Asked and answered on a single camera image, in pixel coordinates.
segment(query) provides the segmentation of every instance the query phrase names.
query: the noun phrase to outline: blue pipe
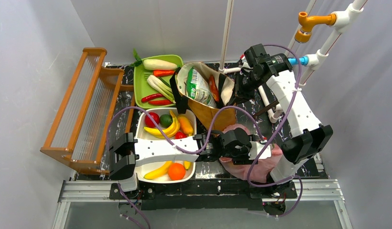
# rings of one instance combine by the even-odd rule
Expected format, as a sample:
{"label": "blue pipe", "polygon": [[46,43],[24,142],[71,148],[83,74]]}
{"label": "blue pipe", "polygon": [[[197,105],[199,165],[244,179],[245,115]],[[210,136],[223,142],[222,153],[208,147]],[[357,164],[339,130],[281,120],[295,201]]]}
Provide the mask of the blue pipe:
{"label": "blue pipe", "polygon": [[[291,63],[291,65],[297,64],[296,58],[289,58],[289,62]],[[305,66],[309,63],[309,58],[307,56],[303,56],[300,58],[300,62],[301,62],[301,65]]]}

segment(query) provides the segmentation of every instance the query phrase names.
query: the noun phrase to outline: yellow banana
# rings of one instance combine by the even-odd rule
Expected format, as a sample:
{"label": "yellow banana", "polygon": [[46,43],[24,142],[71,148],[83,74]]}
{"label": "yellow banana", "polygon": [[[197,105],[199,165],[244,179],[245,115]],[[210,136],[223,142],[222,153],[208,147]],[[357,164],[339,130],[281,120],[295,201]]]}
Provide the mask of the yellow banana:
{"label": "yellow banana", "polygon": [[184,167],[186,170],[190,169],[191,165],[192,165],[192,162],[184,161]]}
{"label": "yellow banana", "polygon": [[[169,134],[166,135],[167,137],[173,137],[173,136],[175,136],[176,133],[178,133],[179,128],[181,128],[181,124],[179,123],[179,121],[178,121],[178,119],[177,119],[176,117],[173,118],[173,122],[176,123],[176,127],[175,127],[175,129],[174,129],[171,133],[169,133]],[[154,135],[154,137],[157,137],[157,138],[164,138],[164,136],[162,136],[162,135]]]}
{"label": "yellow banana", "polygon": [[[167,129],[162,130],[166,135],[170,134],[173,130],[175,130],[176,123],[177,123],[174,121],[174,118],[176,118],[174,112],[172,112],[170,110],[169,113],[172,116],[172,124]],[[162,133],[157,128],[149,128],[149,127],[145,126],[144,130],[149,132],[150,134],[156,136],[156,137],[162,136]]]}
{"label": "yellow banana", "polygon": [[157,179],[159,177],[162,177],[168,172],[168,169],[172,164],[173,164],[172,161],[167,161],[163,166],[159,167],[158,169],[145,174],[144,178],[147,180],[152,180],[152,179]]}

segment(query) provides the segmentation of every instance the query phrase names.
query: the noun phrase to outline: red chili pepper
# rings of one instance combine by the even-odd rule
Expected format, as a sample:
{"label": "red chili pepper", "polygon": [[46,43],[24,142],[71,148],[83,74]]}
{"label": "red chili pepper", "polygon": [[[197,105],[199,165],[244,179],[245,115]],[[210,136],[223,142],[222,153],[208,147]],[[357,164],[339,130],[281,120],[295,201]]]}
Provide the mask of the red chili pepper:
{"label": "red chili pepper", "polygon": [[150,100],[153,100],[153,99],[156,99],[156,98],[162,98],[162,97],[163,97],[163,95],[161,93],[151,94],[151,95],[148,95],[148,96],[142,98],[141,102],[142,103],[146,103],[146,102],[148,102]]}
{"label": "red chili pepper", "polygon": [[181,139],[181,138],[187,138],[187,136],[186,136],[184,133],[178,131],[178,132],[175,134],[175,139]]}
{"label": "red chili pepper", "polygon": [[164,100],[153,100],[153,101],[149,101],[148,102],[151,105],[154,106],[163,106],[163,105],[169,105],[169,104],[173,104],[173,102],[171,102],[168,99],[164,99]]}
{"label": "red chili pepper", "polygon": [[156,77],[161,77],[161,76],[167,76],[167,75],[173,75],[175,70],[154,70],[153,75]]}

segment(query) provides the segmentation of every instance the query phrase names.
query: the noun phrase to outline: orange pipe elbow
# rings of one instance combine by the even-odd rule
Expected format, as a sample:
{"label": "orange pipe elbow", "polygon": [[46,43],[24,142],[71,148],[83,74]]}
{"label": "orange pipe elbow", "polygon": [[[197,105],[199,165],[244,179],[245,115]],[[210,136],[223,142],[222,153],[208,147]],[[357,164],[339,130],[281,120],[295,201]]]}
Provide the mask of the orange pipe elbow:
{"label": "orange pipe elbow", "polygon": [[319,24],[333,25],[336,22],[336,15],[330,14],[327,16],[308,16],[306,12],[299,13],[299,23],[301,28],[297,31],[294,39],[300,43],[306,43],[311,37],[311,31],[314,26]]}

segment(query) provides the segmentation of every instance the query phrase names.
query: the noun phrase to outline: canvas bag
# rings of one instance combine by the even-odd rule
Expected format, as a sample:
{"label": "canvas bag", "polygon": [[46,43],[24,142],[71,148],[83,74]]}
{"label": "canvas bag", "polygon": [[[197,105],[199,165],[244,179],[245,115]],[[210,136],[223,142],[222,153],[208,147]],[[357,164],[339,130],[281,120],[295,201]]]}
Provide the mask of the canvas bag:
{"label": "canvas bag", "polygon": [[[189,70],[194,68],[203,78],[208,82],[208,78],[212,75],[214,77],[218,93],[220,95],[219,102],[216,102],[217,108],[212,108],[203,103],[200,103],[186,95],[186,81]],[[169,80],[174,95],[176,108],[179,114],[184,114],[189,107],[196,115],[200,122],[209,128],[211,121],[217,111],[225,106],[231,99],[234,90],[234,81],[227,76],[220,74],[217,71],[209,68],[202,62],[188,62],[178,68]],[[213,125],[213,130],[224,130],[227,126],[236,123],[235,109],[227,109],[222,111]]]}

